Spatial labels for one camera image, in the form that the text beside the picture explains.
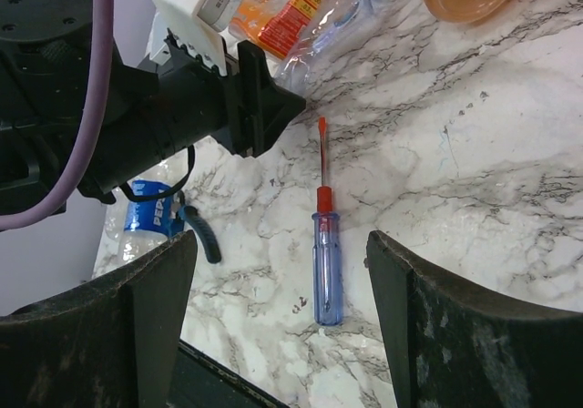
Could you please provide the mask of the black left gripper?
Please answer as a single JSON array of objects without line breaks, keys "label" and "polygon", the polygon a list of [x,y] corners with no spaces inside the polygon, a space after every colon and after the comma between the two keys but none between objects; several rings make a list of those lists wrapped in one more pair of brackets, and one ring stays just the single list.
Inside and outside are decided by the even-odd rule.
[{"label": "black left gripper", "polygon": [[107,106],[115,118],[101,128],[93,158],[77,186],[81,195],[111,199],[113,189],[201,138],[229,129],[229,117],[238,112],[236,78],[240,97],[236,153],[256,158],[270,150],[305,110],[306,99],[276,84],[261,48],[250,41],[237,48],[239,62],[227,56],[226,76],[174,45],[170,70],[162,75],[136,68],[124,75],[125,65],[115,51],[111,85],[136,87],[138,92],[124,111]]}]

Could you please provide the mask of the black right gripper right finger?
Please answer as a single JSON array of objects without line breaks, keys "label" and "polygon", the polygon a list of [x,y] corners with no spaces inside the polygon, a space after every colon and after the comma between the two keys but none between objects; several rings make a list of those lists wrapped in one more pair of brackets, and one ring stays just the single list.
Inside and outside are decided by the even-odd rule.
[{"label": "black right gripper right finger", "polygon": [[582,316],[491,291],[381,231],[366,259],[401,407],[579,407]]}]

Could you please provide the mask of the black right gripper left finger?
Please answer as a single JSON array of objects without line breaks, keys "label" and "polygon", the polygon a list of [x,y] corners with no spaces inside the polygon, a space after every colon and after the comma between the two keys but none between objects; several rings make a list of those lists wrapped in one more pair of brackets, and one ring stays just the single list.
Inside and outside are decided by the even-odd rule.
[{"label": "black right gripper left finger", "polygon": [[197,252],[182,232],[2,317],[2,406],[165,406]]}]

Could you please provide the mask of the small Pepsi bottle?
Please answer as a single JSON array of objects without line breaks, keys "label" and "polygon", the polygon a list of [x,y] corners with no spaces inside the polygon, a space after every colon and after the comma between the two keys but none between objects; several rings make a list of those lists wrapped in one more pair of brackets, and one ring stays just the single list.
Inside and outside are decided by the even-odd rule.
[{"label": "small Pepsi bottle", "polygon": [[127,200],[122,221],[113,223],[111,233],[118,243],[114,259],[117,266],[143,256],[184,230],[184,221],[174,210],[179,205],[178,195],[159,197],[170,189],[170,185],[158,180],[137,178],[130,188],[134,196],[157,198],[141,202]]}]

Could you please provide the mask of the crushed clear blue-cap bottle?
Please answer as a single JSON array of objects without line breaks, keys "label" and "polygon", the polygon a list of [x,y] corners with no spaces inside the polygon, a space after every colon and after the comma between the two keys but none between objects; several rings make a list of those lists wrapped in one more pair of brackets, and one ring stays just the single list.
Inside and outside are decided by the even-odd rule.
[{"label": "crushed clear blue-cap bottle", "polygon": [[276,83],[303,95],[323,64],[348,49],[372,23],[378,0],[323,0],[278,66]]}]

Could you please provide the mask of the large orange label jug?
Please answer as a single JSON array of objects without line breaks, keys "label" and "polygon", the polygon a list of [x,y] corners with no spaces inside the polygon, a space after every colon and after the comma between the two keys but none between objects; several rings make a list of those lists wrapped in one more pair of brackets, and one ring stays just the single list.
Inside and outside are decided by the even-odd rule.
[{"label": "large orange label jug", "polygon": [[322,0],[243,0],[229,32],[283,60],[315,16]]}]

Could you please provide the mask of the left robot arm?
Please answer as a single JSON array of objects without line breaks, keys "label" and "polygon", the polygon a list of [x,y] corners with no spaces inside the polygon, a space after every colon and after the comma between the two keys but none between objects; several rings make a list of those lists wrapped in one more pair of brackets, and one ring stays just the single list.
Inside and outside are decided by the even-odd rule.
[{"label": "left robot arm", "polygon": [[[92,0],[1,1],[1,211],[33,207],[68,161],[87,92]],[[242,41],[227,71],[168,36],[169,61],[126,66],[114,55],[107,108],[79,192],[105,204],[115,188],[211,136],[258,157],[305,109],[272,79],[264,52]]]}]

